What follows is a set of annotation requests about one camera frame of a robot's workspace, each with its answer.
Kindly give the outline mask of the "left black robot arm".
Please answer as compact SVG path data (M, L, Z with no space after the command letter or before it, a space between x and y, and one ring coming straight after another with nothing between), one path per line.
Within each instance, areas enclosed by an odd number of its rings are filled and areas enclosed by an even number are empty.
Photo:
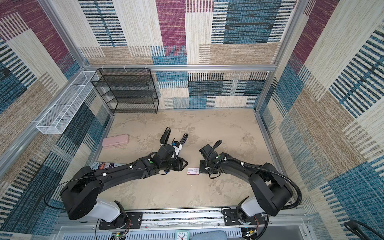
M146 179L160 171L181 172L188 162L183 158L160 159L157 154L115 168L92 170L81 168L63 187L60 196L70 220L88 215L103 191L123 183Z

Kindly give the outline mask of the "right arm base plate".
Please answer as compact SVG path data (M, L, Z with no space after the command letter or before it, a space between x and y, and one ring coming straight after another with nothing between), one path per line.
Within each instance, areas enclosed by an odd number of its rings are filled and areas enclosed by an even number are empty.
M249 217L242 210L231 209L229 207L221 208L226 226L235 225L264 225L266 223L266 215L256 214Z

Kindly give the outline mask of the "black stapler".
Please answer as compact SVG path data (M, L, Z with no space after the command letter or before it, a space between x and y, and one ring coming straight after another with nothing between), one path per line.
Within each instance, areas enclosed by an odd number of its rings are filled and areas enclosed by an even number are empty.
M169 140L169 137L170 137L170 134L171 134L171 128L167 127L160 139L160 143L161 145L165 145L168 143L168 140Z

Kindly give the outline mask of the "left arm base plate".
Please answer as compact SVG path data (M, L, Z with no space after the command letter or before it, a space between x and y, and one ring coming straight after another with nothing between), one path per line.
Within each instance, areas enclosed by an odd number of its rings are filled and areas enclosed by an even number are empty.
M143 220L143 212L128 212L117 217L116 220L108 223L101 220L99 230L139 229Z

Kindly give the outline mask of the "red white staples box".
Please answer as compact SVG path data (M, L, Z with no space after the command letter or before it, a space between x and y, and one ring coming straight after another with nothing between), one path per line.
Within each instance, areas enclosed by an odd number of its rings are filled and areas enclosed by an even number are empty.
M199 168L188 168L187 169L187 175L199 175L200 170Z

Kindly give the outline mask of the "blue stapler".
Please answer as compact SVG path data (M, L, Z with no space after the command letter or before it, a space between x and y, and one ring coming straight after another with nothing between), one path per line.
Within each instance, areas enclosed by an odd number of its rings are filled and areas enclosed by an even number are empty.
M180 148L185 145L187 139L188 139L188 134L184 134L182 139L179 141L179 144L180 144L179 147Z

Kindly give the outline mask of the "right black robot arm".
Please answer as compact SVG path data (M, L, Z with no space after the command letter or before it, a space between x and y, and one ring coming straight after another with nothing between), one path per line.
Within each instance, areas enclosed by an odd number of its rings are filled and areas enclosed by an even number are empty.
M303 199L299 186L287 176L279 173L269 163L253 165L231 156L220 154L208 160L201 160L200 173L211 179L221 174L235 176L248 183L254 197L247 197L238 206L236 214L240 223L248 224L258 214L275 217L281 210L298 207Z

